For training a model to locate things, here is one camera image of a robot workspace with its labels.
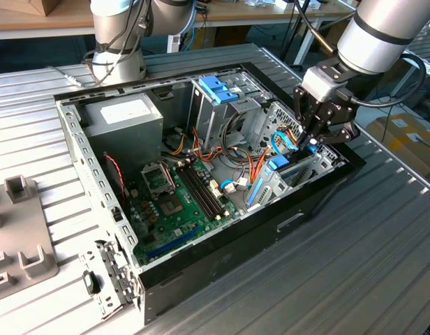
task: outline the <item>capacitor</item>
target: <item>capacitor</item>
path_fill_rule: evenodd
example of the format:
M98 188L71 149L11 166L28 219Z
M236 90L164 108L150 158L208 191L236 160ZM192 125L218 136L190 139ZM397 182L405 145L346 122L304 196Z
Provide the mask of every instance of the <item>capacitor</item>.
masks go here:
M148 218L148 221L150 221L150 223L151 223L152 225L154 225L156 222L158 222L158 218L157 218L157 217L155 217L155 216L150 216L150 217Z

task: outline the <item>aluminum workbench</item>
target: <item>aluminum workbench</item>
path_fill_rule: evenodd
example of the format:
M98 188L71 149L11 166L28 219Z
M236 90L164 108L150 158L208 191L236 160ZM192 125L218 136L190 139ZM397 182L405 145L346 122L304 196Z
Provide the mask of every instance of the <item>aluminum workbench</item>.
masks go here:
M288 93L298 79L255 45L146 57L151 75L251 61ZM84 66L64 70L91 82ZM38 183L59 265L45 282L0 300L0 334L134 334L128 308L100 321L77 252L101 230L73 169L52 94L58 73L0 75L0 183ZM303 225L141 334L421 334L430 323L430 186L363 135L367 164Z

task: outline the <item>blue pcie slot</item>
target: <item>blue pcie slot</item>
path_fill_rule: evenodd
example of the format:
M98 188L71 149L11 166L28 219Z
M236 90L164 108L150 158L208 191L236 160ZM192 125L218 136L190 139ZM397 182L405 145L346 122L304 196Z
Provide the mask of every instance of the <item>blue pcie slot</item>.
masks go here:
M166 253L176 246L188 241L189 239L192 239L193 236L198 232L198 230L201 228L199 225L198 227L193 228L190 232L187 232L186 234L183 234L182 236L174 239L173 241L168 242L167 244L164 244L163 246L160 246L159 248L156 248L152 251L147 252L148 258L155 258L156 256L159 256L160 254Z

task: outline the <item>robotic arm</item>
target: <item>robotic arm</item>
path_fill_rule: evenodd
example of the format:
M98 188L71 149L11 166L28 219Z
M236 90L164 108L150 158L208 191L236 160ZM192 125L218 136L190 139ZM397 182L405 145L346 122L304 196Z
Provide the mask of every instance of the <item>robotic arm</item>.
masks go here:
M143 36L176 35L190 29L195 0L91 0L96 50L85 60L100 84L141 80L146 75L139 49Z
M143 79L141 37L190 29L196 15L194 1L91 0L97 48L92 61L86 62L96 78L95 86ZM295 114L304 129L300 147L351 141L359 136L354 124L359 106L389 107L401 102L382 106L360 101L346 87L355 77L384 73L398 58L411 58L422 70L422 79L411 93L421 87L424 64L403 51L430 19L430 0L363 0L337 50L313 29L298 0L295 5L314 36L335 55L308 69L302 85L294 88ZM333 125L342 128L331 132L328 128Z
M301 11L297 0L296 6ZM403 51L429 19L430 0L363 0L338 42L336 56L308 69L302 85L294 88L295 114L305 131L298 144L351 141L359 136L353 122L359 106L388 107L354 97L346 89L354 77L384 73L401 56L418 63L424 81L422 61ZM327 130L337 124L342 125L339 131Z

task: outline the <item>cable connector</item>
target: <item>cable connector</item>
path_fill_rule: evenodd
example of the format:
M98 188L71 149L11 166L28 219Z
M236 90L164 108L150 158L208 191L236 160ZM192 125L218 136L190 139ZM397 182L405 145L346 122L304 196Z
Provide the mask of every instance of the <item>cable connector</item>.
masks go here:
M244 177L241 177L240 179L238 179L238 182L237 182L240 186L246 186L247 184L248 184L248 179L247 178L244 178Z
M227 194L234 193L237 189L234 186L234 183L229 183L226 186L224 186L223 189Z
M72 75L64 75L64 77L74 86L84 87L84 85L79 82L76 78L74 78Z
M182 129L180 127L174 127L173 130L175 130L178 134L182 135Z

